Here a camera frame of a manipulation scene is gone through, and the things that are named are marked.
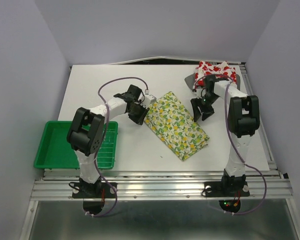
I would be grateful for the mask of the lemon print skirt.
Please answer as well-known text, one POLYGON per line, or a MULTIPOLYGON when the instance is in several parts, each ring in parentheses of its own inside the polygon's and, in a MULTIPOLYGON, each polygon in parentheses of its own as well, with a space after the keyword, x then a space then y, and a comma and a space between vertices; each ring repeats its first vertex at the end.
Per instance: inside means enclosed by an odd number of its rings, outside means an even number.
POLYGON ((172 91, 156 100, 144 123, 181 161, 208 144, 209 136, 172 91))

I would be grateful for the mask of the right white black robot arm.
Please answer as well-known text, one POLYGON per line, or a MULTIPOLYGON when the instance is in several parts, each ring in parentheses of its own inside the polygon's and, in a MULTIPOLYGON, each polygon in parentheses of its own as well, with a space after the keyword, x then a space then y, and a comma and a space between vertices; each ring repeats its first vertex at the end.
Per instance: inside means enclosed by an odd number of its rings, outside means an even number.
POLYGON ((209 74, 201 78, 203 86, 199 96, 191 99, 193 120, 206 120, 214 114, 213 103, 224 100, 225 126, 231 144, 228 162, 220 181, 206 181, 202 195, 208 198, 248 197, 246 161, 252 137, 260 127, 259 99, 237 88, 224 74, 209 74))

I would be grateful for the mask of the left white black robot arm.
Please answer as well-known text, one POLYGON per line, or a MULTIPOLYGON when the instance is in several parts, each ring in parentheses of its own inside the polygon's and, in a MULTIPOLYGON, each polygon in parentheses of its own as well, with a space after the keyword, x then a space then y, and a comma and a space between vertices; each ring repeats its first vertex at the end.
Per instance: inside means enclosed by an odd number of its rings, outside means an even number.
POLYGON ((124 93, 91 109, 80 107, 71 122, 66 140, 77 157, 80 169, 79 182, 70 183, 73 198, 101 196, 102 178, 97 171, 97 152, 105 138, 105 127, 113 118, 127 114, 129 119, 142 125, 156 97, 131 84, 124 93))

